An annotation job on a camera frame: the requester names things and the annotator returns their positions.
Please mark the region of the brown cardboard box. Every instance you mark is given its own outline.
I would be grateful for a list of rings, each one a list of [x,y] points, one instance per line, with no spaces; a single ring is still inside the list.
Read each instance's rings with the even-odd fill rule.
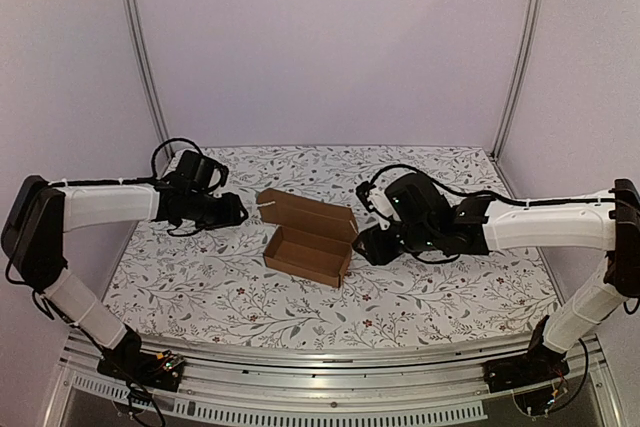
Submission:
[[[339,288],[348,271],[358,225],[350,208],[268,188],[256,203],[276,226],[264,252],[273,270]]]

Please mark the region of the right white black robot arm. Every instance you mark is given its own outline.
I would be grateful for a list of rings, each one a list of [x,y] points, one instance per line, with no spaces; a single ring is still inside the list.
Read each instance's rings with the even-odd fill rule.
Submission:
[[[437,251],[443,262],[461,256],[528,247],[599,250],[605,258],[567,304],[543,319],[532,335],[517,374],[537,383],[556,358],[599,325],[620,305],[639,295],[639,193],[628,179],[609,190],[568,198],[516,200],[490,190],[460,193],[409,168],[385,189],[375,180],[356,195],[378,222],[360,232],[354,250],[372,265],[387,265],[403,254],[420,259]]]

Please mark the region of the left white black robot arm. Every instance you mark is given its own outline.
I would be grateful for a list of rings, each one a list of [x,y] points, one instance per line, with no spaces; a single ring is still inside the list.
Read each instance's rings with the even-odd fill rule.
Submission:
[[[240,197],[224,191],[229,170],[203,153],[188,150],[177,167],[159,176],[51,182],[27,177],[1,232],[14,284],[31,289],[46,315],[58,314],[111,351],[111,366],[128,381],[148,373],[140,340],[68,267],[67,233],[121,222],[160,222],[179,236],[184,222],[193,233],[241,225],[249,217]]]

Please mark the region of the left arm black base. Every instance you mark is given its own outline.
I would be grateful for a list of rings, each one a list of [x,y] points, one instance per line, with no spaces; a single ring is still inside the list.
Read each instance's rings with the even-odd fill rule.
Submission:
[[[97,372],[114,379],[144,387],[177,392],[185,368],[185,358],[171,350],[158,353],[142,351],[139,334],[127,327],[122,340],[102,350]]]

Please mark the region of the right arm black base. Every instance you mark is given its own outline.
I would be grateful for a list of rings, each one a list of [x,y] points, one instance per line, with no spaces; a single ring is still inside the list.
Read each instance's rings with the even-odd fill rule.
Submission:
[[[552,380],[569,373],[566,352],[544,345],[545,316],[536,325],[523,354],[489,360],[482,364],[483,380],[491,393],[503,392]]]

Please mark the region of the floral patterned table mat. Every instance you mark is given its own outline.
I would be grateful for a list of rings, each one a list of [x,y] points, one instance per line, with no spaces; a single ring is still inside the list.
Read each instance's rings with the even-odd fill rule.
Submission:
[[[473,147],[212,148],[249,217],[170,236],[140,224],[105,295],[140,333],[293,349],[384,349],[529,334],[559,305],[532,248],[444,263],[438,253],[373,266],[355,235],[375,224],[358,184],[417,167],[455,192],[501,191]]]

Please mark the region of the aluminium front rail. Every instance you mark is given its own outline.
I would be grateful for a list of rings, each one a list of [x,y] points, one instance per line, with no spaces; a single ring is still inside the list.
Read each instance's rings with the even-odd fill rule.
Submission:
[[[146,337],[145,348],[185,357],[179,387],[156,405],[127,400],[101,375],[95,348],[71,334],[60,358],[48,426],[619,426],[598,341],[587,338],[555,383],[494,392],[487,361],[522,353],[524,335],[422,347],[304,351]]]

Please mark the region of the left aluminium frame post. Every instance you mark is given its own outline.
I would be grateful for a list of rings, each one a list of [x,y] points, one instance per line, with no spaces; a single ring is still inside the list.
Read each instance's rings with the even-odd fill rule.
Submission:
[[[169,130],[153,76],[153,70],[144,38],[138,0],[122,0],[122,2],[132,49],[151,122],[157,139],[160,142],[163,142],[169,139]]]

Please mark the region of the aluminium frame post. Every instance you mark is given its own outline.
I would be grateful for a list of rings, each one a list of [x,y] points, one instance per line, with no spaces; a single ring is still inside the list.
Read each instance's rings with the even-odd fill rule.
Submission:
[[[153,76],[153,70],[144,38],[138,0],[122,0],[122,2],[132,49],[151,122],[157,139],[160,142],[163,142],[169,139],[169,130]]]
[[[527,68],[533,49],[536,28],[543,0],[527,0],[524,23],[516,52],[514,68],[509,82],[505,104],[500,116],[490,156],[498,163],[502,157],[515,118]]]

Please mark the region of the right aluminium frame post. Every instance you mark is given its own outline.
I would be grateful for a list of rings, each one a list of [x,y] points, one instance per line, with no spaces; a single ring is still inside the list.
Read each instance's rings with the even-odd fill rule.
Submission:
[[[498,163],[502,157],[515,118],[527,68],[533,49],[536,28],[543,0],[527,0],[524,23],[516,52],[514,68],[509,82],[505,104],[500,116],[490,156]]]

